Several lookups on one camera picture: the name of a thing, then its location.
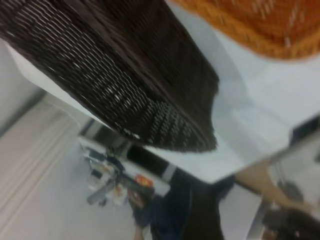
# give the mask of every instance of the wicker basket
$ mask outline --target wicker basket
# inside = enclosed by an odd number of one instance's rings
[[[258,54],[299,59],[320,51],[320,1],[173,1]]]
[[[218,78],[163,0],[2,0],[0,36],[130,140],[216,148]]]

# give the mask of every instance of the orange wicker basket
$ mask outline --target orange wicker basket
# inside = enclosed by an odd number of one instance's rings
[[[299,59],[320,51],[318,0],[173,0],[252,51]]]

